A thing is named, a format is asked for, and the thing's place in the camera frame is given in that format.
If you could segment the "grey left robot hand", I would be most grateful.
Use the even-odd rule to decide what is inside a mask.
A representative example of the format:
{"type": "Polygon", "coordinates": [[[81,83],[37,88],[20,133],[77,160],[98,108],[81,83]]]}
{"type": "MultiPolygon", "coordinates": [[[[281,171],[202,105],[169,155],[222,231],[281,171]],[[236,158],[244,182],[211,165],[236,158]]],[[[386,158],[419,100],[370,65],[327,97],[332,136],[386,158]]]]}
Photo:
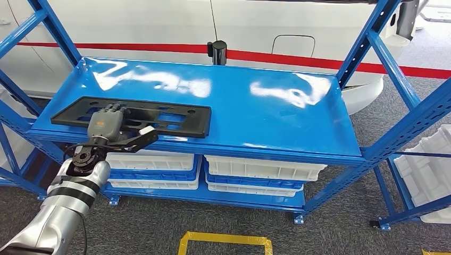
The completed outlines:
{"type": "Polygon", "coordinates": [[[124,107],[121,104],[108,104],[105,108],[93,113],[91,116],[87,135],[89,137],[104,137],[110,142],[122,139],[121,127],[123,124],[124,107]]]}

